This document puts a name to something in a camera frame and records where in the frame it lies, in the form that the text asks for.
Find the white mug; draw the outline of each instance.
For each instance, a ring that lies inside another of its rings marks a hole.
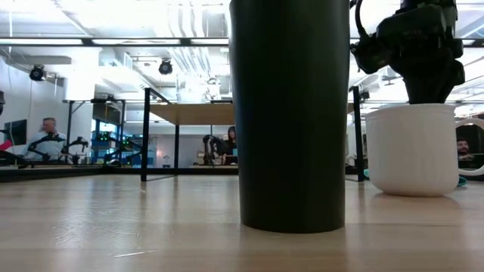
[[[455,107],[417,104],[366,115],[370,179],[384,193],[441,196],[453,191],[460,175],[484,175],[458,169]],[[484,129],[484,121],[466,119]]]

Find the red object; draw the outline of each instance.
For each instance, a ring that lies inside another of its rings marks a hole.
[[[0,150],[1,151],[6,151],[7,149],[9,149],[10,147],[14,146],[12,144],[12,142],[10,140],[7,140],[6,142],[4,142],[3,144],[0,144]]]

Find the computer monitor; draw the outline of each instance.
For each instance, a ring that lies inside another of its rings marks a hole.
[[[23,145],[27,143],[27,120],[15,122],[6,122],[4,124],[4,140],[10,140],[14,145]]]

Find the man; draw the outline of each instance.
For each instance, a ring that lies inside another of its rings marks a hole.
[[[65,139],[67,136],[62,133],[58,133],[57,130],[55,129],[55,118],[48,117],[44,118],[42,120],[42,128],[40,129],[39,133],[37,133],[35,136],[29,139],[27,142],[25,149],[23,150],[22,154],[27,158],[31,160],[42,160],[42,155],[34,153],[34,152],[29,152],[29,146],[38,141],[41,140],[42,138],[49,136],[52,138],[59,137],[61,139],[64,139],[64,141],[44,141],[41,142],[40,144],[37,144],[35,147],[35,150],[44,153],[50,156],[49,160],[57,160],[59,159],[59,153],[62,150],[62,147],[66,144]]]
[[[457,152],[459,160],[473,160],[474,156],[469,153],[469,144],[464,138],[457,139]]]

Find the black tumbler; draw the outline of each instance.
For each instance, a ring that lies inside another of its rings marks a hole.
[[[344,225],[349,2],[232,0],[230,60],[242,223]]]

